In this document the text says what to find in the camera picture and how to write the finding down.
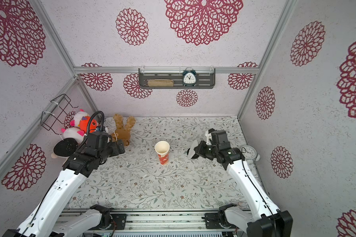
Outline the red white paper cup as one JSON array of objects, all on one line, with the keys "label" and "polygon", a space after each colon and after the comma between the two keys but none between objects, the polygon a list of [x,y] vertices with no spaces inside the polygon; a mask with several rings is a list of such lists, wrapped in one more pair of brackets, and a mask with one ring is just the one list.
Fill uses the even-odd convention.
[{"label": "red white paper cup", "polygon": [[161,165],[166,165],[169,161],[170,144],[167,141],[159,141],[155,144],[155,152]]}]

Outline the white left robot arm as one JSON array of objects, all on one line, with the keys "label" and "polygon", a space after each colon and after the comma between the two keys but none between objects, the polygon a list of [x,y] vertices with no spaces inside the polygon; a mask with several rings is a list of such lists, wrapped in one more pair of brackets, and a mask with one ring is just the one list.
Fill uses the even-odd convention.
[{"label": "white left robot arm", "polygon": [[122,140],[87,142],[68,158],[54,183],[35,210],[17,229],[8,229],[5,237],[78,237],[92,228],[106,229],[113,223],[110,209],[98,204],[72,220],[58,225],[57,219],[79,186],[108,157],[125,152]]}]

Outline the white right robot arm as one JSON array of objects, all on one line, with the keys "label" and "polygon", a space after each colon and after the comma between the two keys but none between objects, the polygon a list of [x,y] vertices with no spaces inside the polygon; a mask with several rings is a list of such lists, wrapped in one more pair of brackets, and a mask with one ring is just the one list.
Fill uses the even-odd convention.
[{"label": "white right robot arm", "polygon": [[222,227],[235,226],[249,237],[291,236],[291,214],[280,210],[268,197],[238,148],[232,148],[228,142],[208,145],[206,141],[194,141],[187,156],[191,159],[202,157],[217,160],[243,192],[250,211],[246,212],[232,203],[221,206],[218,222]]}]

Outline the brown teddy bear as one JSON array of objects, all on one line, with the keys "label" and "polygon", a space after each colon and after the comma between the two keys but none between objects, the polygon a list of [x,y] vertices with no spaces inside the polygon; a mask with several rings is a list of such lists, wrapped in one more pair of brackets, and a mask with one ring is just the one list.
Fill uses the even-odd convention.
[{"label": "brown teddy bear", "polygon": [[116,123],[116,129],[111,134],[112,141],[117,142],[118,140],[122,140],[124,146],[129,146],[130,138],[131,138],[131,130],[136,123],[136,119],[133,116],[127,118],[126,124],[124,124],[123,116],[120,114],[115,114],[113,119]]}]

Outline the white alarm clock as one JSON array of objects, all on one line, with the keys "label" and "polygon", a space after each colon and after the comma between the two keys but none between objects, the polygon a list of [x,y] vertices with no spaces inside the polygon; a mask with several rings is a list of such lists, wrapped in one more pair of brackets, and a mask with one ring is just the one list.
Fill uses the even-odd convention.
[{"label": "white alarm clock", "polygon": [[249,164],[253,164],[253,163],[258,162],[260,160],[261,156],[257,153],[256,149],[253,148],[252,146],[249,146],[249,145],[242,146],[241,152],[242,152],[245,160]]}]

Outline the orange red plush toy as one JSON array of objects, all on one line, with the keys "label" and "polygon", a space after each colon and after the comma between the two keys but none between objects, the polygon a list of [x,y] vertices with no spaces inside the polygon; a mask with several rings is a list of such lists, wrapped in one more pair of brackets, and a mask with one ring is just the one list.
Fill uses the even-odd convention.
[{"label": "orange red plush toy", "polygon": [[[87,130],[88,130],[87,128],[88,128],[90,119],[91,119],[91,117],[87,112],[85,112],[84,110],[80,110],[73,116],[69,125],[72,127],[77,127],[80,130],[82,130],[83,132],[87,133]],[[98,123],[95,119],[93,119],[90,123],[90,132],[95,131],[97,127],[98,127]]]}]

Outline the pink white pig plush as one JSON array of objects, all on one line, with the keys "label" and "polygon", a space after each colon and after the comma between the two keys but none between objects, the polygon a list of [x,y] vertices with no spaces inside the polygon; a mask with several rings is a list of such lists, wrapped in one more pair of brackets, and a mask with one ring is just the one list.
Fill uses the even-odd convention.
[{"label": "pink white pig plush", "polygon": [[78,143],[82,143],[85,137],[85,132],[77,127],[71,127],[68,129],[61,129],[63,138],[73,138]]}]

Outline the black haired doll plush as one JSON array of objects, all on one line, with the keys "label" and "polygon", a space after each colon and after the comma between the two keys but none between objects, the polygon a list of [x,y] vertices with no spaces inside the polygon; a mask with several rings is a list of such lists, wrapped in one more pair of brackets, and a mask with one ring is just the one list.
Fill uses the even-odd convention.
[{"label": "black haired doll plush", "polygon": [[51,157],[56,158],[69,158],[78,147],[78,142],[74,138],[65,138],[59,141],[53,148]]}]

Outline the teal alarm clock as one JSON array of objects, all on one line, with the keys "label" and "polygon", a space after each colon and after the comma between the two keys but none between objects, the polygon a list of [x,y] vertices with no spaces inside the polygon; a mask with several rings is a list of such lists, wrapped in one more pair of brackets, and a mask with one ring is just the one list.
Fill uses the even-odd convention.
[{"label": "teal alarm clock", "polygon": [[183,73],[183,86],[184,87],[193,87],[196,86],[197,75],[194,70],[186,70]]}]

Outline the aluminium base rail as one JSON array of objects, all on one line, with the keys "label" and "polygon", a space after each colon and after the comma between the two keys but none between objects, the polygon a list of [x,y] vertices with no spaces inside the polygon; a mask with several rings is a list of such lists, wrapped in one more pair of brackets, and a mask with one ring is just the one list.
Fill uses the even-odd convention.
[{"label": "aluminium base rail", "polygon": [[88,230],[157,232],[219,229],[227,232],[238,229],[250,237],[288,237],[292,226],[293,218],[288,211],[270,210],[254,217],[251,211],[244,211],[234,203],[209,212],[124,212],[94,205],[82,214],[72,214],[68,222],[58,220],[53,231],[75,237]]}]

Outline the grey wall shelf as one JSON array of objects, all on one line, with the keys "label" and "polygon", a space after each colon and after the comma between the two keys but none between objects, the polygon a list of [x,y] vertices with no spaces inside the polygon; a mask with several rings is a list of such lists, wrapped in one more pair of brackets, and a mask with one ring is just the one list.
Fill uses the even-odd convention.
[{"label": "grey wall shelf", "polygon": [[[186,70],[194,70],[197,75],[196,86],[183,86],[183,73]],[[149,87],[147,81],[151,79],[169,79],[174,81],[174,87]],[[185,68],[178,70],[138,70],[138,84],[142,89],[212,89],[216,83],[216,69]]]}]

